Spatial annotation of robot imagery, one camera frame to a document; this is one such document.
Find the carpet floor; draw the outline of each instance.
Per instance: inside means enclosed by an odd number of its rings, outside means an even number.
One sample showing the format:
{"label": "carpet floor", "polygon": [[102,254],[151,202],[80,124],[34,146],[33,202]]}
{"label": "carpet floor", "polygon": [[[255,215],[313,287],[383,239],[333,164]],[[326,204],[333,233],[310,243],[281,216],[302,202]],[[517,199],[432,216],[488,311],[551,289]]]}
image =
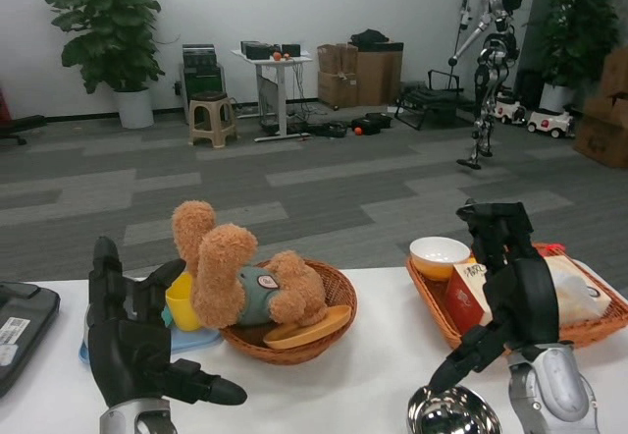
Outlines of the carpet floor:
{"label": "carpet floor", "polygon": [[[359,112],[330,114],[340,119]],[[461,169],[469,128],[255,143],[255,120],[224,149],[187,144],[183,115],[123,131],[116,119],[65,122],[0,145],[0,280],[84,279],[99,235],[126,269],[176,257],[169,218],[207,200],[221,223],[247,227],[259,259],[282,249],[340,268],[401,266],[414,239],[470,241],[455,216],[468,197],[521,200],[537,242],[563,243],[628,294],[628,175],[569,139],[497,125],[495,157]]]}

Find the snack package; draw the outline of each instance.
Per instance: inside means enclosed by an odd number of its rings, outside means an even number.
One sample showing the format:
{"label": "snack package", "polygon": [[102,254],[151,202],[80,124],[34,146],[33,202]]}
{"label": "snack package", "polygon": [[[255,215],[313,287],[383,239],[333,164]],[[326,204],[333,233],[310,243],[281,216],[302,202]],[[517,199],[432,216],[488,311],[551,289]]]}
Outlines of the snack package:
{"label": "snack package", "polygon": [[[569,258],[545,257],[556,287],[560,325],[603,317],[610,297]],[[461,334],[477,324],[493,319],[484,297],[486,267],[482,264],[458,264],[445,294],[445,307]]]}

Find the white desk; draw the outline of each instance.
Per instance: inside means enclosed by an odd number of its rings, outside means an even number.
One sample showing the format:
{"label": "white desk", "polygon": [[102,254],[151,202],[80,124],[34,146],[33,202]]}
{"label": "white desk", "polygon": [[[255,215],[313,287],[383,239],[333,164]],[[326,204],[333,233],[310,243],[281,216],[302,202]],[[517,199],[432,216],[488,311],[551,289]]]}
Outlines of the white desk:
{"label": "white desk", "polygon": [[[309,53],[304,51],[302,53],[303,56],[282,61],[275,61],[272,58],[266,60],[250,60],[246,58],[246,56],[244,56],[242,51],[239,49],[233,49],[232,53],[234,53],[237,57],[242,58],[247,63],[255,66],[260,117],[264,118],[266,116],[267,104],[273,107],[273,110],[277,115],[277,121],[279,123],[278,133],[275,136],[258,137],[255,141],[273,141],[276,139],[309,136],[308,133],[289,135],[288,115],[286,114],[286,67],[311,63],[312,59],[308,57]],[[262,67],[264,66],[274,68],[276,70],[277,81],[270,81],[262,75]]]}
{"label": "white desk", "polygon": [[[449,353],[427,306],[403,268],[346,271],[358,314],[345,336],[319,358],[278,367],[228,344],[184,353],[209,373],[248,392],[241,407],[172,402],[181,434],[404,434],[407,403]],[[97,434],[106,410],[78,358],[87,282],[40,284],[61,295],[61,312],[21,379],[0,400],[3,434]],[[600,404],[602,434],[625,432],[628,331],[576,352]],[[521,434],[508,399],[505,360],[464,385],[496,411],[504,434]]]}

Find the toy car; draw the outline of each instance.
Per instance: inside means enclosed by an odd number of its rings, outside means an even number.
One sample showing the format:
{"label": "toy car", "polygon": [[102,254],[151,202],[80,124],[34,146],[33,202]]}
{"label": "toy car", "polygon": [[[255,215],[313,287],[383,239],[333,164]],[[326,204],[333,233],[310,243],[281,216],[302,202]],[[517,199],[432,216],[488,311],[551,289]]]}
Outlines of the toy car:
{"label": "toy car", "polygon": [[568,111],[563,113],[550,110],[536,110],[528,121],[528,131],[546,132],[551,137],[574,136],[574,119]]}
{"label": "toy car", "polygon": [[495,116],[505,125],[525,125],[526,109],[517,100],[497,97]]}

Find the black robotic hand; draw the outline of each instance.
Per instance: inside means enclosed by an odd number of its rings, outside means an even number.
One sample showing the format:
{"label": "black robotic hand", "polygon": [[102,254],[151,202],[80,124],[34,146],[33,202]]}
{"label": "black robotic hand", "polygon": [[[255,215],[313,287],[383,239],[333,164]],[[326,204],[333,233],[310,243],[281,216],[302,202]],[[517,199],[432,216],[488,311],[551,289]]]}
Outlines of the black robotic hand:
{"label": "black robotic hand", "polygon": [[[101,237],[96,242],[89,273],[88,347],[91,372],[108,407],[162,396],[219,405],[246,400],[240,386],[204,373],[198,363],[170,363],[171,333],[161,313],[166,290],[184,268],[183,260],[173,260],[135,282],[123,276],[113,241]],[[131,314],[125,308],[128,298]]]}

